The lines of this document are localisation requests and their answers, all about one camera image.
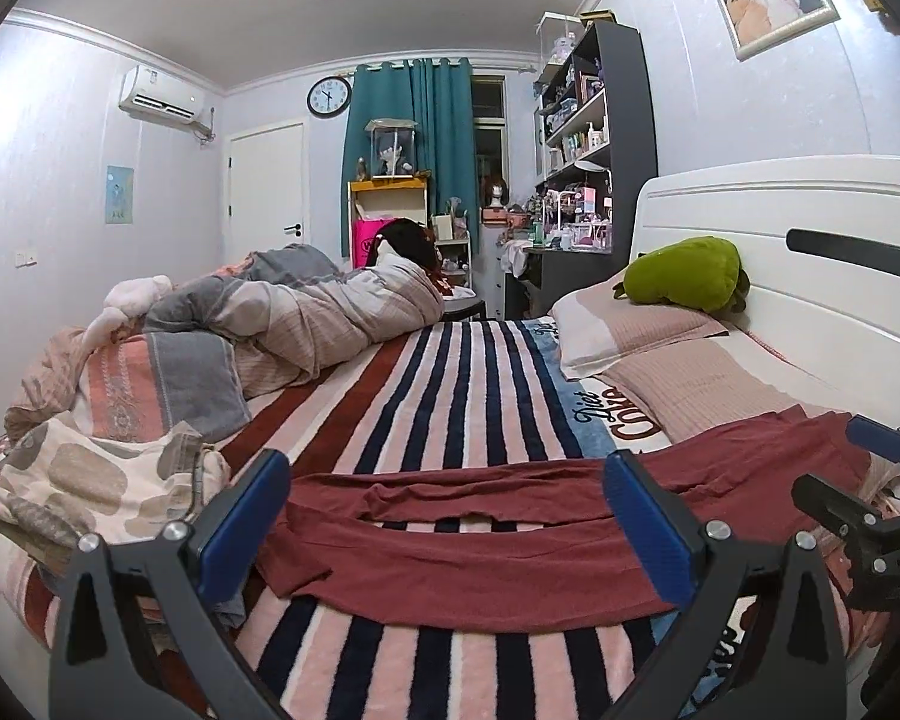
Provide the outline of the maroon red pants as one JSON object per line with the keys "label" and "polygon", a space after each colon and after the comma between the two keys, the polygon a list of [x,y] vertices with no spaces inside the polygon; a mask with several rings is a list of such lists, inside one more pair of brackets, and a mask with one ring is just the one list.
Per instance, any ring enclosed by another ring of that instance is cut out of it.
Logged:
{"label": "maroon red pants", "polygon": [[[790,488],[813,473],[849,493],[871,458],[848,417],[793,406],[639,460],[702,520],[747,539],[808,527]],[[312,595],[387,626],[458,632],[596,628],[665,611],[601,491],[596,458],[295,481],[256,566],[281,598]]]}

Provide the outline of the black round wall clock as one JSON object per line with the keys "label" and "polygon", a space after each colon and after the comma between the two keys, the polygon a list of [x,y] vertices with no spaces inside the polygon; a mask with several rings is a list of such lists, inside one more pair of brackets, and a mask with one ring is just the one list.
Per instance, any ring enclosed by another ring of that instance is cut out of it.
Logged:
{"label": "black round wall clock", "polygon": [[325,76],[310,88],[307,109],[318,119],[333,119],[351,104],[352,86],[344,76]]}

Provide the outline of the pile of folded clothes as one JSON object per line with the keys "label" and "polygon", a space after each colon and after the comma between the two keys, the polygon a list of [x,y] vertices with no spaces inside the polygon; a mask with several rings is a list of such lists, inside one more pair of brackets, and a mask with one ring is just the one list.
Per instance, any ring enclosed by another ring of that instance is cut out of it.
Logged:
{"label": "pile of folded clothes", "polygon": [[188,424],[151,442],[82,434],[68,415],[0,439],[0,593],[35,634],[79,538],[125,544],[190,522],[229,486],[226,459]]}

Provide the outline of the small blue wall poster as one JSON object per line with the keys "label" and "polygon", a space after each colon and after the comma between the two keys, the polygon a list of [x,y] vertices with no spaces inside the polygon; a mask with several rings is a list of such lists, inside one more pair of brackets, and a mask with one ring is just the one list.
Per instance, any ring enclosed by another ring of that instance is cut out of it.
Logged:
{"label": "small blue wall poster", "polygon": [[125,166],[107,167],[105,185],[105,223],[133,222],[134,169]]}

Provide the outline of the grey pink rumpled duvet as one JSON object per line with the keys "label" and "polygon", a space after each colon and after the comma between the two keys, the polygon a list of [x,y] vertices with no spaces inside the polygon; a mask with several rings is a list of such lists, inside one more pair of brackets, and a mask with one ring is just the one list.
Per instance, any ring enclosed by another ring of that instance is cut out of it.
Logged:
{"label": "grey pink rumpled duvet", "polygon": [[68,413],[87,436],[146,442],[184,422],[209,442],[250,421],[250,403],[317,380],[365,348],[434,325],[445,301],[424,266],[385,249],[344,273],[312,245],[253,252],[175,286],[123,281],[86,328],[61,330],[4,413],[20,442]]}

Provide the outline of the striped plush bed blanket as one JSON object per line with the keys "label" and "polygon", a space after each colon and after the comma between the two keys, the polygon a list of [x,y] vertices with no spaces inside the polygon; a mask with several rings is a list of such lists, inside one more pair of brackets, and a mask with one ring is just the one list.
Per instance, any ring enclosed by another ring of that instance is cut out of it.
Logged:
{"label": "striped plush bed blanket", "polygon": [[368,351],[294,468],[240,653],[297,718],[596,718],[671,624],[600,497],[645,452],[696,514],[790,532],[795,401],[740,333],[567,380],[539,323]]}

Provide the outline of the white wall air conditioner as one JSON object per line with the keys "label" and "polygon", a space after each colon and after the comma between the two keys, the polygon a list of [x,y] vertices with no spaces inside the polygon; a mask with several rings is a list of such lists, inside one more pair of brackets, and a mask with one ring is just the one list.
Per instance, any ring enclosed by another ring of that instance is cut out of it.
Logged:
{"label": "white wall air conditioner", "polygon": [[144,64],[126,71],[118,96],[121,110],[187,125],[198,121],[205,102],[205,92],[198,86]]}

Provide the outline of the dark tall bookshelf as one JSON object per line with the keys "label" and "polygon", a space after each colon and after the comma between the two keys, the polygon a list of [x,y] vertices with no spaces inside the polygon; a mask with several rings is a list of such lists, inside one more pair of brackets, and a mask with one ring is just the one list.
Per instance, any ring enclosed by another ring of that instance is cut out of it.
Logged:
{"label": "dark tall bookshelf", "polygon": [[608,228],[613,259],[628,263],[637,197],[658,174],[642,36],[605,10],[544,13],[538,37],[536,190],[575,190],[578,210]]}

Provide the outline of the white bedroom door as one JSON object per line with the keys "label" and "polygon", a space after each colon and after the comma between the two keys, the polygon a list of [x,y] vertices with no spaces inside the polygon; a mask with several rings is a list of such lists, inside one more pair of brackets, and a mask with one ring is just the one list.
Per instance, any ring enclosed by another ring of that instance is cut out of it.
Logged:
{"label": "white bedroom door", "polygon": [[230,138],[227,145],[227,259],[307,240],[307,137],[302,121]]}

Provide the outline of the white bed headboard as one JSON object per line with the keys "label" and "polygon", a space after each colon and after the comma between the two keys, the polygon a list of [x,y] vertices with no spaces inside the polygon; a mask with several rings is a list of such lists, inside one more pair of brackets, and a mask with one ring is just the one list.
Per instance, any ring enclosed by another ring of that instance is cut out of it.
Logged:
{"label": "white bed headboard", "polygon": [[694,236],[736,245],[751,281],[745,325],[850,408],[900,426],[900,275],[790,249],[793,229],[900,247],[900,156],[754,161],[656,177],[640,190],[631,252]]}

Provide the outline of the far pink white pillow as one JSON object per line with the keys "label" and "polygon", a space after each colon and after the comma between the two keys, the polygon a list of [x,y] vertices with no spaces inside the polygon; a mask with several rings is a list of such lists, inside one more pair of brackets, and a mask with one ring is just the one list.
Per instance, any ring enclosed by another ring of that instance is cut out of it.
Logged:
{"label": "far pink white pillow", "polygon": [[699,310],[617,298],[616,288],[622,280],[624,271],[619,271],[609,280],[562,296],[549,309],[556,324],[559,366],[566,379],[596,377],[624,356],[727,331],[717,319]]}

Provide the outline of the cluttered dark desk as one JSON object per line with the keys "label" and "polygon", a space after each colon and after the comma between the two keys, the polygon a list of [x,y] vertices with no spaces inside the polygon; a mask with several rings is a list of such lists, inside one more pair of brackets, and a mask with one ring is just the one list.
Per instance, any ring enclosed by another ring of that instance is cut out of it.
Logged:
{"label": "cluttered dark desk", "polygon": [[560,298],[616,275],[628,249],[614,243],[610,197],[593,187],[543,188],[507,208],[499,239],[504,317],[536,319]]}

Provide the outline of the black white plush toy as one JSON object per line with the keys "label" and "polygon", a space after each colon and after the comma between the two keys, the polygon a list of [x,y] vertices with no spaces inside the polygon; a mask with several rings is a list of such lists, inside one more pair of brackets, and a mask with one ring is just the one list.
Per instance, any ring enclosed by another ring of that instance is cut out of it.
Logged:
{"label": "black white plush toy", "polygon": [[370,249],[367,252],[365,265],[374,266],[379,260],[384,245],[388,245],[395,254],[403,259],[411,260],[422,270],[436,273],[440,259],[434,238],[427,227],[408,218],[395,218],[375,232]]}

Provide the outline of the near pink ribbed pillow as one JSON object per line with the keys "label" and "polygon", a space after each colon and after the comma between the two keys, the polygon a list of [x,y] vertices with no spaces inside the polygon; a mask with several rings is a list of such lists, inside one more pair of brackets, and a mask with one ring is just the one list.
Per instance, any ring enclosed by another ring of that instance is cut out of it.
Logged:
{"label": "near pink ribbed pillow", "polygon": [[818,416],[841,405],[836,388],[738,332],[629,355],[598,378],[639,406],[673,444],[792,406]]}

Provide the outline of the mannequin head with wig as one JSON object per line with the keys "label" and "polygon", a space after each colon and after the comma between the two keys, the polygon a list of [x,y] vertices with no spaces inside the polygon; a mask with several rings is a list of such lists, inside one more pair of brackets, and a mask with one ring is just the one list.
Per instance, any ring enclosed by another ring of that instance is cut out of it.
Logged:
{"label": "mannequin head with wig", "polygon": [[505,208],[509,204],[509,186],[504,177],[484,176],[481,179],[481,200],[484,208]]}

